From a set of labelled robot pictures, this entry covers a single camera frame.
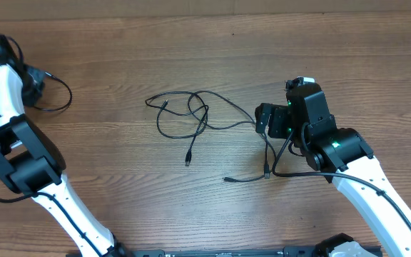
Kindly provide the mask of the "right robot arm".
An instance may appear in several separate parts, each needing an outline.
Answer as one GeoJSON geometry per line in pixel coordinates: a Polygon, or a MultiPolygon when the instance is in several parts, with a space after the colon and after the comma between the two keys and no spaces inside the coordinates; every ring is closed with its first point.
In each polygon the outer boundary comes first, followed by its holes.
{"type": "Polygon", "coordinates": [[[323,90],[297,77],[285,86],[287,103],[255,109],[255,130],[293,144],[309,167],[356,208],[390,256],[411,256],[411,210],[389,182],[374,151],[353,128],[338,128],[323,90]]]}

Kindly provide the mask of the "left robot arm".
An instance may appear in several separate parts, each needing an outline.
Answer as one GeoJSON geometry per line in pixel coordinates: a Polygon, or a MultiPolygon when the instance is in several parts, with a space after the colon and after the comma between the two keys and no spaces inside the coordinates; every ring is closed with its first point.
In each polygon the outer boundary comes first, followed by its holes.
{"type": "Polygon", "coordinates": [[[34,200],[67,232],[80,256],[127,256],[74,191],[56,145],[25,114],[27,107],[36,108],[45,79],[57,78],[26,64],[17,42],[0,34],[0,203],[34,200]]]}

